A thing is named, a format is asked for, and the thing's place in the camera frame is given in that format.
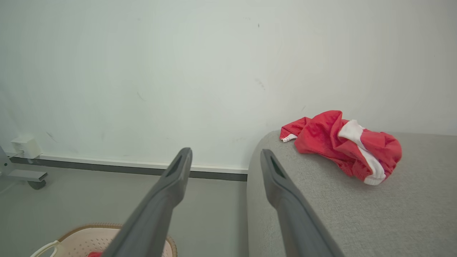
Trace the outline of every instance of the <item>plastic basket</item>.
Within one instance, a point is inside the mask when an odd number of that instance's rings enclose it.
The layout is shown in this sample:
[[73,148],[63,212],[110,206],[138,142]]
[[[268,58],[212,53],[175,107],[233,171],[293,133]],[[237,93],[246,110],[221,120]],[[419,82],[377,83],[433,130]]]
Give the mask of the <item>plastic basket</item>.
[[[86,257],[91,252],[103,252],[114,239],[121,224],[96,223],[76,228],[60,239],[38,249],[31,257],[39,257],[54,248],[50,257]],[[167,236],[163,257],[177,257],[176,244]]]

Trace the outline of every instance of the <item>red cloth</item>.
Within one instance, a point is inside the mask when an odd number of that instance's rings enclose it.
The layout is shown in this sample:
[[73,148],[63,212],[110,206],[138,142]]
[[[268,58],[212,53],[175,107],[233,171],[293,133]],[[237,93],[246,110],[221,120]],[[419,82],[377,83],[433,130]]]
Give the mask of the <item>red cloth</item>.
[[[392,135],[362,128],[355,120],[348,124],[349,121],[341,117],[341,111],[327,111],[312,119],[301,118],[282,127],[280,139],[294,134],[298,136],[295,146],[299,153],[320,154],[336,163],[348,176],[356,176],[367,184],[379,184],[392,174],[400,161],[400,143]],[[342,134],[349,134],[351,140],[341,137]],[[382,167],[384,177],[373,176],[376,166]]]
[[102,252],[91,252],[87,257],[100,257]]

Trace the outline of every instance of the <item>electrical outlet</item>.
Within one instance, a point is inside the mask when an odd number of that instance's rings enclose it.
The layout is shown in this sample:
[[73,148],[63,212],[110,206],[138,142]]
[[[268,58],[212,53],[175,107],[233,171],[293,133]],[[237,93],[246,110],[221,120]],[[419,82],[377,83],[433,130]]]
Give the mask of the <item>electrical outlet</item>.
[[40,146],[32,136],[19,137],[13,139],[11,143],[17,154],[24,153],[24,158],[34,159],[42,154]]

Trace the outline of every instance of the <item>wall stain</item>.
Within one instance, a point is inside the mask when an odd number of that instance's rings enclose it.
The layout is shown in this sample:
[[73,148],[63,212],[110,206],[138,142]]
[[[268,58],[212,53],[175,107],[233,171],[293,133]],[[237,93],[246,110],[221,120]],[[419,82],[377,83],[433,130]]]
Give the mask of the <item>wall stain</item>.
[[243,140],[246,140],[246,138],[245,137],[235,138],[235,139],[232,139],[232,143],[236,143],[236,142],[243,141]]
[[75,153],[75,154],[78,153],[78,150],[76,150],[76,149],[75,149],[73,146],[71,146],[71,145],[68,145],[68,149],[69,149],[70,152],[72,152],[72,153]]
[[265,90],[265,86],[263,85],[263,83],[262,83],[261,80],[255,79],[255,81],[257,82],[257,84],[258,84],[259,86],[261,86],[261,88],[263,88],[263,90]]
[[46,134],[48,134],[48,136],[49,136],[52,140],[54,140],[54,142],[58,143],[57,140],[56,140],[48,131],[46,131]]
[[141,97],[141,95],[140,95],[140,93],[139,93],[138,91],[137,91],[137,95],[138,95],[138,97],[139,97],[143,102],[147,102],[146,99],[144,99],[144,98]]

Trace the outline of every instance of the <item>gray upholstery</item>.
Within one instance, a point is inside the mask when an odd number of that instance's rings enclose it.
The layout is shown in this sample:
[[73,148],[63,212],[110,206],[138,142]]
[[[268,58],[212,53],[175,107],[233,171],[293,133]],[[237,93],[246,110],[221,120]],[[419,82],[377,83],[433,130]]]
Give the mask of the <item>gray upholstery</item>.
[[369,186],[319,155],[302,155],[279,131],[265,136],[248,173],[250,257],[285,256],[276,211],[265,197],[260,150],[271,149],[347,256],[457,256],[457,137],[393,134],[403,158]]

